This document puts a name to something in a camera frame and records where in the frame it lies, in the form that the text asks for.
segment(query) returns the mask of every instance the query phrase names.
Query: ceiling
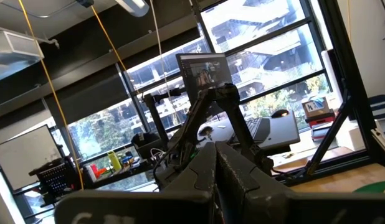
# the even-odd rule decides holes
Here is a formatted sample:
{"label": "ceiling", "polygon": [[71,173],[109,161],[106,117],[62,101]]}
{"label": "ceiling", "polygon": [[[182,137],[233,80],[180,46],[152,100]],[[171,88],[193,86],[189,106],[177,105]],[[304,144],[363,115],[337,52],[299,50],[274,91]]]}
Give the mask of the ceiling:
{"label": "ceiling", "polygon": [[[25,9],[37,15],[49,15],[69,5],[76,0],[23,0]],[[16,8],[21,8],[18,0],[4,0],[4,3]],[[95,0],[96,11],[101,12],[116,4],[115,0]],[[48,18],[29,16],[34,33],[40,38],[50,38],[62,31],[93,16],[90,8],[74,4],[67,9]],[[9,6],[0,4],[0,27],[23,34],[30,34],[22,12]]]}

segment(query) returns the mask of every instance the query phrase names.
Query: green object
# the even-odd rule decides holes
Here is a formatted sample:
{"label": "green object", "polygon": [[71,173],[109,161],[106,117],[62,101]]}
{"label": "green object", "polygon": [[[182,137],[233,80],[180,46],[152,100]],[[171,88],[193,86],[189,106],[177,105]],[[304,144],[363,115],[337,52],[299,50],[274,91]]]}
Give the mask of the green object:
{"label": "green object", "polygon": [[373,183],[366,185],[364,187],[360,187],[359,189],[355,190],[354,192],[373,192],[373,193],[383,193],[385,191],[385,181]]}

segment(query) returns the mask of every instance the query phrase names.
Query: computer monitor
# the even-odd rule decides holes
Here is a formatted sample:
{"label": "computer monitor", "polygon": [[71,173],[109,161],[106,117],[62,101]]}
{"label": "computer monitor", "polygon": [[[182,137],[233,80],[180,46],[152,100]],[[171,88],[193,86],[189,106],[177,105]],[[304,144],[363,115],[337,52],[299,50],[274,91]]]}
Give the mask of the computer monitor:
{"label": "computer monitor", "polygon": [[[177,54],[176,58],[192,105],[196,102],[199,91],[232,83],[224,54]],[[220,107],[213,104],[208,115],[220,112]]]}

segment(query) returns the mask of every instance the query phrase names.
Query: desk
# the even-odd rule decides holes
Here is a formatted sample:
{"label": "desk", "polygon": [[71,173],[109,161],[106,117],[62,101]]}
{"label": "desk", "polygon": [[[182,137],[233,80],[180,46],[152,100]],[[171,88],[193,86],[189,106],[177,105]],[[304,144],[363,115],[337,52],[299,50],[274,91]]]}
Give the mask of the desk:
{"label": "desk", "polygon": [[99,187],[115,183],[119,180],[123,180],[131,176],[147,172],[151,169],[153,169],[153,165],[148,164],[146,162],[144,164],[139,164],[134,168],[130,168],[130,166],[124,167],[121,170],[118,170],[112,174],[104,174],[100,176],[91,186],[88,186],[87,189],[97,189]]}
{"label": "desk", "polygon": [[[289,147],[289,145],[293,143],[300,142],[297,122],[295,121],[295,115],[292,111],[290,111],[287,116],[269,119],[270,134],[267,136],[267,139],[264,142],[259,144],[259,147],[265,151],[266,155],[274,155],[285,152],[280,151],[279,149]],[[205,141],[198,145],[199,147],[203,147],[207,142],[228,142],[231,136],[234,134],[234,130],[232,129],[230,120],[228,119],[215,121],[213,123],[205,123],[201,125],[199,131],[207,126],[213,128],[213,132],[211,134],[212,140],[207,138]]]}

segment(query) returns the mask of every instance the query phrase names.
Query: pipe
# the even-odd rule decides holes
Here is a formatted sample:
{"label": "pipe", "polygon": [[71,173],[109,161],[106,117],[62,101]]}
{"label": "pipe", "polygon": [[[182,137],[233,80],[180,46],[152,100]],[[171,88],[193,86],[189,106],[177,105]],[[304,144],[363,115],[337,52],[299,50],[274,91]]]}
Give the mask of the pipe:
{"label": "pipe", "polygon": [[[5,5],[5,6],[7,6],[7,7],[10,7],[11,9],[15,9],[15,10],[17,10],[17,11],[23,12],[22,9],[20,9],[20,8],[18,8],[18,7],[16,7],[16,6],[13,6],[13,5],[11,5],[11,4],[5,3],[4,1],[3,1],[1,4]],[[32,12],[28,12],[28,11],[27,11],[26,13],[27,13],[28,15],[30,15],[30,16],[32,16],[32,17],[35,17],[35,18],[38,18],[38,19],[46,19],[46,18],[52,17],[52,16],[54,16],[54,15],[56,15],[56,14],[58,14],[58,13],[64,11],[64,10],[68,9],[69,7],[71,7],[71,6],[75,5],[75,4],[77,4],[77,1],[73,1],[73,2],[71,2],[71,3],[69,3],[69,4],[67,4],[66,6],[60,8],[59,10],[54,11],[54,12],[52,12],[51,14],[49,14],[49,15],[44,15],[44,16],[42,16],[42,15],[37,15],[37,14],[34,14],[34,13],[32,13]]]}
{"label": "pipe", "polygon": [[[30,37],[30,36],[28,36],[28,35],[25,35],[25,34],[22,34],[22,33],[19,33],[19,32],[15,32],[15,31],[12,31],[12,30],[3,28],[3,27],[0,27],[0,30],[1,30],[1,31],[10,32],[10,33],[12,33],[12,34],[21,35],[21,36],[23,36],[23,37],[32,38],[32,37]],[[58,43],[58,40],[56,40],[56,39],[47,40],[47,39],[41,39],[41,38],[37,38],[37,37],[36,37],[36,40],[37,40],[37,41],[40,41],[40,42],[45,42],[45,43],[48,43],[48,44],[54,44],[58,49],[60,49],[60,44]]]}

